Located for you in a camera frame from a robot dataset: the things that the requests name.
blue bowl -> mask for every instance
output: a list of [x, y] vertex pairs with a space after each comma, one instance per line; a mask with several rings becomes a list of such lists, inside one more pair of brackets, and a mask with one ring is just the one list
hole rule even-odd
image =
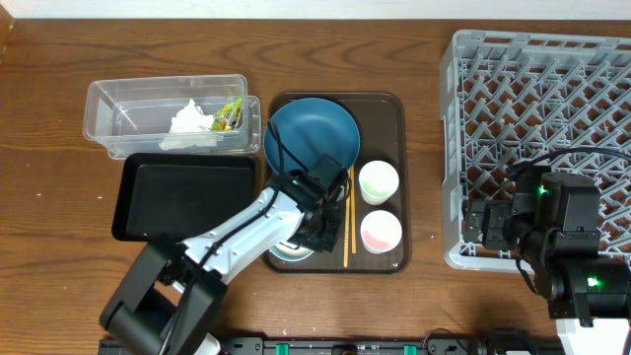
[[[346, 169], [355, 164], [360, 149], [359, 128], [344, 107], [324, 99], [300, 99], [282, 106], [271, 119], [276, 122], [285, 147], [308, 169], [325, 154]], [[263, 147], [267, 164], [278, 173], [278, 145], [268, 130]], [[301, 169], [287, 153], [283, 154], [285, 172]]]

cup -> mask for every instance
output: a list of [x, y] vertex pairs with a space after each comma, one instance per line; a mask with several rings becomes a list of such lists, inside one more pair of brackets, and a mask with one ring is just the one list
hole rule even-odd
[[369, 213], [360, 228], [362, 243], [375, 254], [394, 249], [401, 242], [401, 223], [393, 214], [379, 210]]
[[398, 173], [386, 162], [372, 161], [359, 172], [359, 187], [366, 203], [382, 204], [398, 189]]

dish rack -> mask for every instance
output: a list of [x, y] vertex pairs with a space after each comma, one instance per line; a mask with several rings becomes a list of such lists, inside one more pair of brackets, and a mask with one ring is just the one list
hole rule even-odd
[[[468, 198], [509, 199], [504, 168], [558, 149], [631, 151], [631, 39], [485, 31], [454, 34], [441, 62], [443, 252], [453, 268], [518, 272], [514, 254], [462, 236]], [[631, 165], [576, 153], [553, 171], [600, 189], [600, 253], [631, 265]]]

black tray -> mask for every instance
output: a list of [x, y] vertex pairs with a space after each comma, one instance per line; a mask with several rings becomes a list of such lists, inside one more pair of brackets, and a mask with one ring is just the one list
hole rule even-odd
[[246, 157], [133, 154], [123, 168], [111, 233], [147, 242], [210, 231], [252, 203], [254, 171]]
[[[403, 105], [394, 95], [385, 93], [287, 93], [278, 96], [269, 109], [269, 117], [287, 103], [303, 98], [331, 100], [346, 108], [355, 118], [361, 134], [361, 150], [355, 163], [355, 228], [360, 229], [364, 217], [375, 210], [386, 210], [401, 222], [403, 236], [395, 249], [372, 254], [356, 235], [357, 253], [351, 252], [349, 237], [348, 267], [344, 267], [344, 222], [333, 252], [315, 252], [302, 261], [290, 262], [277, 258], [271, 252], [263, 256], [272, 270], [280, 273], [359, 273], [392, 274], [401, 271], [412, 255], [409, 201], [407, 187], [407, 158], [405, 147], [405, 121]], [[372, 206], [364, 202], [357, 185], [359, 171], [373, 160], [392, 164], [399, 173], [399, 189], [384, 204]]]

green led indicator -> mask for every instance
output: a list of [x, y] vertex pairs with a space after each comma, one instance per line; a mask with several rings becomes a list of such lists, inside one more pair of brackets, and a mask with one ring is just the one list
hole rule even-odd
[[588, 286], [590, 287], [594, 287], [594, 286], [598, 286], [600, 282], [598, 282], [597, 279], [593, 278], [593, 277], [588, 277]]

